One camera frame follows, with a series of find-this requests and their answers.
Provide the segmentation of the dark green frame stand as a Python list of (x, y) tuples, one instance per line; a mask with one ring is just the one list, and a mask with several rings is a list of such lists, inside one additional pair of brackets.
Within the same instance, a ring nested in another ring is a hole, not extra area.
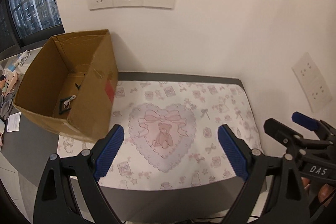
[(59, 115), (62, 115), (68, 111), (70, 111), (70, 98), (69, 97), (60, 100), (58, 113)]

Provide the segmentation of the white side wall socket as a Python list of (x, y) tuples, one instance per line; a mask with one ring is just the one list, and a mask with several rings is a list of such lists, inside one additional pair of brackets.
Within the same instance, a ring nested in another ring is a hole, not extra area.
[(332, 101), (330, 89), (309, 53), (303, 54), (292, 67), (292, 71), (305, 93), (313, 113), (319, 112)]

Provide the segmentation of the cartoon figure doll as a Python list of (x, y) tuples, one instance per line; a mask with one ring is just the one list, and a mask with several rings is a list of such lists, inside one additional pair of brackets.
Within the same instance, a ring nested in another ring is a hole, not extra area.
[(0, 77), (0, 89), (2, 94), (5, 94), (8, 88), (8, 83), (5, 75), (1, 75)]

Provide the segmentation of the window with dark frame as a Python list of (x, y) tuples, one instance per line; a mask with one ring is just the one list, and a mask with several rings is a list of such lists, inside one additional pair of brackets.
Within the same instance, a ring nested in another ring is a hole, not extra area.
[(62, 34), (56, 0), (1, 0), (1, 51), (18, 49)]

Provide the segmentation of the white paper sheet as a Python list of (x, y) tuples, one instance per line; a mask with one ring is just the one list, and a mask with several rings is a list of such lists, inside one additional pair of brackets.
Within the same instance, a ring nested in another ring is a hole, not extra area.
[(21, 121), (21, 112), (11, 114), (7, 120), (7, 132), (19, 131), (20, 121)]

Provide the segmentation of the pink patterned table mat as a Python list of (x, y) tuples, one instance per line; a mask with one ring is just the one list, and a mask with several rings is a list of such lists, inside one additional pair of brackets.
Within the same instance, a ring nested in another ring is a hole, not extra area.
[(261, 148), (248, 97), (237, 84), (121, 81), (104, 106), (87, 94), (71, 103), (83, 128), (119, 124), (124, 141), (101, 186), (172, 190), (235, 177), (218, 142), (226, 124), (250, 148)]

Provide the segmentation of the brown cardboard box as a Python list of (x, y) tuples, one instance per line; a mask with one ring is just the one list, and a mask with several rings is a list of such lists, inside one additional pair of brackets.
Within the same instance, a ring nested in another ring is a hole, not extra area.
[[(109, 132), (117, 81), (108, 30), (56, 35), (30, 64), (13, 105), (47, 131), (94, 143)], [(67, 97), (70, 111), (59, 115), (59, 102)]]

